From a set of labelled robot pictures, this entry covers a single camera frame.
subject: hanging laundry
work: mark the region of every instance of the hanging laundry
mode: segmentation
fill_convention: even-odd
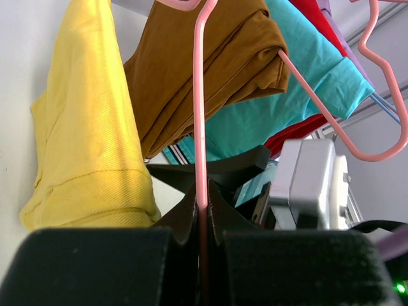
[[[288,44],[290,58],[336,117],[348,118],[374,89],[355,65],[287,0],[266,4]],[[253,99],[222,108],[206,123],[207,160],[238,155],[284,128],[319,113],[291,75],[285,94]],[[193,148],[186,138],[186,147]]]
[[[342,56],[347,56],[343,45],[337,38],[330,23],[324,17],[322,10],[330,11],[330,5],[326,0],[290,0],[290,2],[316,27],[316,29],[330,42]],[[327,120],[323,115],[313,115],[304,121],[288,126],[279,131],[265,142],[265,146],[271,150],[271,157],[279,154],[283,144],[287,139],[302,139],[321,126],[325,125]]]
[[[155,2],[135,54],[125,63],[143,157],[193,132],[193,34],[198,13]],[[223,0],[204,32],[206,119],[221,107],[282,93],[285,41],[263,0]]]
[[[29,230],[150,226],[160,218],[143,163],[110,0],[72,0],[47,90],[31,110],[38,174]]]
[[[365,79],[371,84],[371,86],[374,86],[373,83],[370,81],[367,75],[367,72],[365,72],[363,66],[357,60],[357,57],[354,55],[353,51],[351,51],[349,44],[346,42],[346,39],[344,38],[343,34],[340,32],[340,29],[337,27],[337,24],[332,19],[332,16],[328,13],[327,10],[323,10],[323,15],[328,21],[328,23],[330,24],[337,38],[340,40],[340,43],[342,47],[344,48],[344,50],[346,51],[348,58],[350,58],[350,60],[354,63],[354,65],[356,65],[357,69],[361,72],[363,77],[365,77]]]

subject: clothes hanger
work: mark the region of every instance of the clothes hanger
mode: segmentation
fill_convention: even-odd
[[[175,8],[177,10],[189,11],[193,10],[200,3],[200,0],[158,0],[159,2]],[[394,0],[390,2],[408,3],[408,0]],[[205,23],[210,16],[212,10],[217,4],[217,0],[207,0],[201,9],[194,27],[194,50],[193,50],[193,98],[194,98],[194,150],[196,154],[196,191],[197,204],[199,208],[199,225],[200,225],[200,278],[201,292],[203,297],[208,297],[208,241],[207,241],[207,206],[208,206],[208,189],[207,189],[207,164],[205,151],[205,118],[204,118],[204,82],[203,82],[203,37]],[[326,120],[334,128],[335,132],[343,140],[346,147],[358,159],[364,161],[383,161],[395,154],[399,153],[408,142],[408,113],[402,99],[401,92],[398,89],[398,83],[395,80],[392,68],[388,62],[373,53],[366,46],[368,37],[377,22],[379,16],[378,0],[370,0],[370,21],[365,29],[363,36],[360,39],[359,51],[372,62],[376,63],[384,72],[386,81],[390,87],[391,95],[394,104],[397,108],[398,115],[401,121],[401,136],[396,145],[386,152],[368,155],[360,152],[352,141],[348,138],[344,130],[340,127],[331,113],[320,101],[318,96],[310,88],[308,83],[296,69],[289,57],[282,51],[279,55],[287,64],[295,78],[300,82],[302,87],[309,94],[313,102],[319,108]]]
[[[378,105],[380,106],[392,119],[395,120],[396,123],[401,125],[400,119],[398,118],[397,115],[395,115],[395,112],[397,110],[393,105],[391,105],[387,100],[385,100],[383,97],[381,97],[378,93],[373,92],[370,95],[370,98]]]
[[[408,3],[408,0],[398,0],[398,1],[389,1],[389,2]],[[397,109],[397,114],[399,116],[400,123],[401,123],[400,139],[397,141],[397,143],[392,148],[388,149],[387,151],[383,153],[376,154],[376,155],[369,155],[369,154],[360,152],[356,148],[354,143],[350,140],[350,138],[346,135],[344,130],[337,123],[337,121],[333,118],[330,112],[326,109],[326,107],[323,105],[320,99],[316,96],[316,94],[313,92],[313,90],[310,88],[307,82],[303,79],[301,74],[299,74],[299,72],[297,71],[295,66],[290,62],[286,54],[281,51],[279,52],[279,55],[282,57],[282,60],[289,66],[295,78],[300,82],[302,87],[310,95],[313,102],[316,104],[316,106],[319,108],[323,116],[333,127],[335,132],[343,140],[344,144],[349,149],[351,154],[363,161],[373,161],[373,162],[374,161],[384,161],[385,159],[388,159],[394,156],[395,154],[399,153],[408,143],[408,113],[407,113],[407,109],[404,104],[404,99],[402,98],[401,92],[399,91],[398,83],[395,79],[393,70],[387,61],[385,61],[382,57],[379,57],[377,54],[375,54],[373,51],[368,49],[366,46],[366,42],[375,27],[378,16],[379,16],[378,0],[370,0],[370,20],[368,22],[367,28],[365,29],[363,33],[363,36],[360,39],[360,42],[358,43],[358,50],[363,56],[365,56],[370,61],[374,62],[377,66],[379,66],[382,69],[384,76],[386,78],[387,84],[390,88],[391,96],[394,100],[394,105]]]
[[[182,11],[191,11],[201,0],[158,0],[167,6]],[[207,157],[205,150],[203,39],[205,23],[218,0],[206,0],[198,14],[194,27],[193,48],[193,110],[194,110],[194,151],[196,170],[196,192],[200,236],[200,286],[203,301],[208,305],[208,237],[207,237]]]

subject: black strap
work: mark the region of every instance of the black strap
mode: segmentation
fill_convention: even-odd
[[[386,231],[395,231],[402,225],[406,225],[406,223],[389,220],[369,220],[353,226],[352,228],[350,228],[350,230],[360,231],[367,234],[378,230],[379,228]]]

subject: green light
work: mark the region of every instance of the green light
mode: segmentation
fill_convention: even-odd
[[[405,293],[405,292],[407,292],[407,289],[406,289],[405,286],[402,285],[402,284],[397,284],[396,289],[397,289],[397,291],[398,291],[399,293]]]

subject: black object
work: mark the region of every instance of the black object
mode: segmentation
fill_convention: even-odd
[[[367,234],[378,229],[395,231],[397,228],[404,225],[407,225],[407,223],[389,220],[369,220],[353,226],[350,230],[360,231]]]
[[[312,215],[309,210],[304,211],[289,207],[289,203],[274,202],[269,197],[272,183],[266,183],[259,196],[241,204],[236,210],[252,223],[265,229],[318,229],[319,216]]]
[[[400,305],[361,233],[262,230],[231,206],[225,187],[208,181],[209,305]],[[193,181],[148,229],[34,232],[4,279],[0,305],[200,304],[195,197]]]
[[[401,255],[397,258],[393,258],[385,262],[388,273],[393,280],[394,286],[401,284],[408,287],[408,253]],[[408,292],[401,292],[401,301],[404,305],[408,305]]]
[[[266,169],[270,152],[260,145],[238,156],[211,161],[207,163],[207,175],[218,185],[224,199],[235,206],[237,189]],[[147,169],[152,176],[183,193],[195,182],[194,164],[147,164]]]

